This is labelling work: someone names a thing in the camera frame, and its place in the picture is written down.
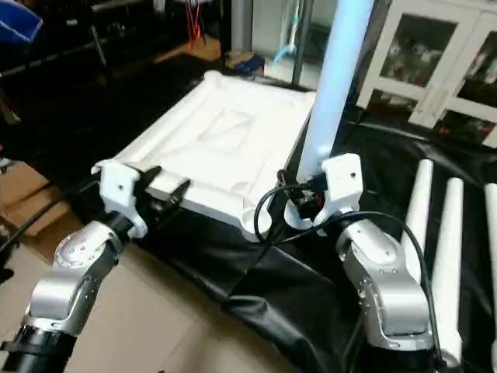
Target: white plastic tray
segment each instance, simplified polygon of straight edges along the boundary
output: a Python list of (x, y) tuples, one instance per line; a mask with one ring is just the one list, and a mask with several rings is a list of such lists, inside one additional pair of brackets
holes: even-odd
[[(184, 208), (242, 228), (253, 239), (254, 207), (290, 160), (315, 94), (216, 71), (204, 78), (115, 159), (139, 169), (160, 165), (164, 171), (150, 186), (157, 198), (191, 179)], [(262, 211), (261, 232), (270, 222)]]

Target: black cloth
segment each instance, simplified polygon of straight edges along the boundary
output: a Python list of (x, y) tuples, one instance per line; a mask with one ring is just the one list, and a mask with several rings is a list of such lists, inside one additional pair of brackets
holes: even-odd
[[(194, 87), (208, 68), (215, 66), (180, 56), (104, 89), (93, 86), (21, 105), (23, 124), (0, 138), (5, 156), (27, 161), (65, 189), (87, 175), (95, 162), (124, 148)], [(494, 327), (482, 187), (497, 181), (497, 154), (368, 116), (355, 125), (355, 118), (356, 111), (349, 107), (334, 153), (361, 156), (365, 186), (361, 210), (389, 212), (404, 219), (419, 160), (434, 161), (426, 240), (430, 266), (447, 179), (464, 180), (460, 309), (464, 370), (490, 371)], [(26, 139), (25, 131), (35, 132), (31, 138), (38, 137)], [(53, 131), (60, 131), (56, 138)], [(291, 169), (299, 154), (296, 150)], [(100, 207), (96, 193), (72, 202), (87, 218)], [(272, 214), (283, 236), (291, 232), (282, 223), (282, 207), (283, 201), (276, 200)], [(377, 223), (394, 237), (400, 236), (398, 227)], [(141, 246), (271, 341), (302, 371), (424, 371), (426, 354), (386, 354), (363, 343), (355, 289), (327, 239), (313, 236), (266, 248), (247, 243), (236, 228), (181, 211)]]

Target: white cabinet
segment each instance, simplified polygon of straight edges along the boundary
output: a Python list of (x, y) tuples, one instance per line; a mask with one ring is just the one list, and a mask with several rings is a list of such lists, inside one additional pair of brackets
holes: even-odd
[(357, 106), (497, 147), (497, 5), (393, 1)]

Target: robotic arm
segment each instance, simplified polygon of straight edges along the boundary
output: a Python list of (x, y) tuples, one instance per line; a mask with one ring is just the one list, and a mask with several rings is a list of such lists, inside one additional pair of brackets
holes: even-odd
[[(333, 229), (329, 235), (338, 236), (335, 249), (357, 291), (370, 345), (398, 351), (431, 349), (433, 338), (427, 297), (408, 272), (400, 243), (369, 220), (340, 220), (341, 216), (359, 210), (363, 192), (360, 157), (339, 155), (321, 162), (320, 168), (321, 174), (314, 180), (321, 180), (318, 189), (324, 190), (324, 203), (319, 203), (323, 196), (317, 197), (317, 193), (308, 193), (305, 197), (300, 191), (289, 193), (287, 223), (304, 229), (311, 225), (323, 226), (318, 234), (324, 235)], [(300, 221), (294, 217), (295, 211), (300, 212)], [(331, 220), (338, 222), (328, 225)]]
[(4, 372), (64, 371), (100, 284), (119, 263), (124, 245), (143, 238), (155, 221), (178, 207), (189, 186), (189, 181), (182, 183), (167, 201), (159, 202), (145, 189), (160, 167), (142, 173), (116, 161), (97, 166), (106, 214), (57, 247), (54, 263), (36, 285), (16, 337), (0, 347), (9, 352)]

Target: tiled floor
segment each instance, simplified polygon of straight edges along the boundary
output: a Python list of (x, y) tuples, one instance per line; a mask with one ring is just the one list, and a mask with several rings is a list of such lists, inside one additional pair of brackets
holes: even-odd
[[(0, 286), (0, 340), (10, 340), (48, 265), (22, 246)], [(0, 366), (5, 359), (0, 352)], [(265, 340), (223, 315), (171, 268), (128, 247), (105, 279), (66, 370), (79, 372), (291, 373)]]

